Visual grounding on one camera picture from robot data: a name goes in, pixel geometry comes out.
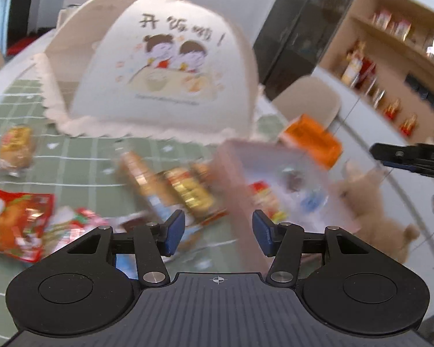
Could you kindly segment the red gold figurine left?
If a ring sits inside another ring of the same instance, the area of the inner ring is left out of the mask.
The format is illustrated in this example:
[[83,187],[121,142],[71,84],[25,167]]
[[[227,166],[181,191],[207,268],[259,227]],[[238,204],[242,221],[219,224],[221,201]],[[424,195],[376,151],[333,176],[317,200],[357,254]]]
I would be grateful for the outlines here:
[[397,98],[390,103],[384,110],[383,114],[389,121],[394,121],[401,110],[401,99]]

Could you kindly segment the brown plush teddy bear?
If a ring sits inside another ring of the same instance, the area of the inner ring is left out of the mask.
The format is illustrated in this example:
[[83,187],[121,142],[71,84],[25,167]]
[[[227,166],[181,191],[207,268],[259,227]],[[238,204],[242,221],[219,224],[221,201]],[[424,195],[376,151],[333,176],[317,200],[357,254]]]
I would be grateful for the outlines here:
[[347,161],[343,179],[335,187],[359,227],[355,236],[403,264],[420,230],[412,223],[401,224],[385,212],[380,190],[383,178],[380,168],[363,172],[355,163]]

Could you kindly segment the red gold figurine right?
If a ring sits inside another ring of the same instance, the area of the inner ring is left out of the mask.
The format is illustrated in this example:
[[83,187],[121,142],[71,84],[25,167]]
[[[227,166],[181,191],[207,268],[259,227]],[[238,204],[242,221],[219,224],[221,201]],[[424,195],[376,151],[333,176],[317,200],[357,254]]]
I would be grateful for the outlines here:
[[410,137],[418,126],[417,114],[412,114],[406,118],[400,125],[401,134],[405,137]]

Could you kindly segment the orange bag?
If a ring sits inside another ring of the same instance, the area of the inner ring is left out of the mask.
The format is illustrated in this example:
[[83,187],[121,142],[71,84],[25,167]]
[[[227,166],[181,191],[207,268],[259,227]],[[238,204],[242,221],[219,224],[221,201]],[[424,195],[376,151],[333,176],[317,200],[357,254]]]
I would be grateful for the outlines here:
[[343,152],[341,142],[308,115],[293,120],[280,133],[278,140],[286,147],[304,150],[327,170],[336,164]]

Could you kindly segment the round pastry clear wrapper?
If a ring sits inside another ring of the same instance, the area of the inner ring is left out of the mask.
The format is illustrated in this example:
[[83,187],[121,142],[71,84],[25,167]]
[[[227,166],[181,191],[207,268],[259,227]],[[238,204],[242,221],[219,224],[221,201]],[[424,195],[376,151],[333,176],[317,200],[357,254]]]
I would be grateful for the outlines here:
[[1,136],[0,173],[19,178],[33,164],[36,136],[28,125],[13,125]]

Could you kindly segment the yellow cookie red packet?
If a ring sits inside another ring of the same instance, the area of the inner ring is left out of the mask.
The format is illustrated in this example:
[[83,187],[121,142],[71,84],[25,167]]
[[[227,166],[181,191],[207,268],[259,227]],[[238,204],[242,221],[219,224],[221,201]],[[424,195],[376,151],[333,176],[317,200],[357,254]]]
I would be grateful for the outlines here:
[[197,223],[209,223],[227,214],[216,196],[190,169],[175,167],[161,172],[161,178]]

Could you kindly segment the red chicken leg snack pouch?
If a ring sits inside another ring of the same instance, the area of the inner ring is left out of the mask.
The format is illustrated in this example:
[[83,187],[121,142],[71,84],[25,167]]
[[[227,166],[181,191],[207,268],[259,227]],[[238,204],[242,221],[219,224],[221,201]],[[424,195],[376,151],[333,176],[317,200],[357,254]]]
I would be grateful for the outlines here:
[[89,209],[74,210],[69,206],[61,207],[53,214],[44,229],[42,257],[45,258],[85,233],[108,224],[104,218]]

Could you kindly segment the dark glass cabinet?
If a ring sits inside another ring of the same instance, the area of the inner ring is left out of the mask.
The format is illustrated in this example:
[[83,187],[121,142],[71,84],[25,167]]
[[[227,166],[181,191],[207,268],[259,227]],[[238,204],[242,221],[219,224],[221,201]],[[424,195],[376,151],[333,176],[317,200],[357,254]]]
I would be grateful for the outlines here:
[[268,99],[311,74],[351,1],[275,1],[254,44],[259,82]]

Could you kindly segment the wooden wall shelf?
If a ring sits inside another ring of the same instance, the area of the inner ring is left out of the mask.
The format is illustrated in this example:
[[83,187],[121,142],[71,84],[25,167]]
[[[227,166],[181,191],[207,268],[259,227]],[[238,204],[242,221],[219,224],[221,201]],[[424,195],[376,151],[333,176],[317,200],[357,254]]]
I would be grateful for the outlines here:
[[[412,0],[353,0],[319,67],[374,108],[374,117],[409,143],[434,143],[434,10]],[[383,114],[397,98],[394,121]],[[399,129],[412,114],[410,137]]]

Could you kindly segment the red wangzai snack bag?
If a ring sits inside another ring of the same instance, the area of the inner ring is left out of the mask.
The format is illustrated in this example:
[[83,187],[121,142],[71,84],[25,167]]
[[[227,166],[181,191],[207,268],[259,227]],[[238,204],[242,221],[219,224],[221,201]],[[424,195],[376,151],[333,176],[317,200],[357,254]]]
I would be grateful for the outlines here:
[[22,262],[38,262],[53,208],[52,194],[0,190],[0,251]]

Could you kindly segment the pink cardboard gift box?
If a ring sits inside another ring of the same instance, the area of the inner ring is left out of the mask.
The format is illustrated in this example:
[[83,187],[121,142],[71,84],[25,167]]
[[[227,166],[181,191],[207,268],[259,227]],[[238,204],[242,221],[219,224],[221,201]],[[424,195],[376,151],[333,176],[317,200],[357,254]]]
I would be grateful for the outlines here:
[[227,140],[217,147],[211,171],[245,271],[265,273],[271,264],[253,234],[251,218],[257,209],[276,224],[294,223],[310,233],[322,233],[327,226],[350,233],[359,229],[327,171],[301,149]]

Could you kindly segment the white cartoon food cover tent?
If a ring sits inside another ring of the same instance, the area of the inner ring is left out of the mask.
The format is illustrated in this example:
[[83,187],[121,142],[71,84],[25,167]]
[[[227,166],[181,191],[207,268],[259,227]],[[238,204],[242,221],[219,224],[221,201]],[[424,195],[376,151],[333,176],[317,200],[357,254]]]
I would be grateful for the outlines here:
[[33,57],[45,116],[68,136],[221,143],[255,133],[254,51],[184,0],[88,0]]

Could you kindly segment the brown jelly snack clear packet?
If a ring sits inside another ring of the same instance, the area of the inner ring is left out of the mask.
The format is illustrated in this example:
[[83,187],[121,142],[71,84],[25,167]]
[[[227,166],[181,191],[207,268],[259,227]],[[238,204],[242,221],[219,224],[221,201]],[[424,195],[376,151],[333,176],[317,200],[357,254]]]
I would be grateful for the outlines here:
[[179,212],[178,222],[155,220],[148,211],[139,211],[117,218],[116,233],[131,233],[139,226],[147,226],[155,239],[164,262],[171,262],[175,257],[188,252],[197,242],[202,225],[182,210],[167,211],[166,218]]

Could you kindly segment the red gold figurine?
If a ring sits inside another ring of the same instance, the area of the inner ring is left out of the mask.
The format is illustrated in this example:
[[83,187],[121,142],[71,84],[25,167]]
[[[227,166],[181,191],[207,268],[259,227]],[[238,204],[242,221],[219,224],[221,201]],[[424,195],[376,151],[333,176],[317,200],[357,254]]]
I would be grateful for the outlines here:
[[383,114],[389,121],[394,121],[401,110],[401,99],[397,98],[390,103],[384,110]]
[[412,114],[406,118],[400,125],[401,134],[405,137],[410,137],[418,126],[417,114]]

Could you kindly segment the long bread stick clear pack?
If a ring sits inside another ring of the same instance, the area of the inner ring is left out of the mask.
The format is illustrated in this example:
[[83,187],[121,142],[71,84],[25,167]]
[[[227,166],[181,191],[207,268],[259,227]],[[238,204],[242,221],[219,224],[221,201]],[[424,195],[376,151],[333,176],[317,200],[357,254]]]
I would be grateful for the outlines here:
[[180,209],[164,182],[150,170],[145,160],[123,140],[113,145],[113,161],[131,189],[139,196],[155,222],[164,223]]

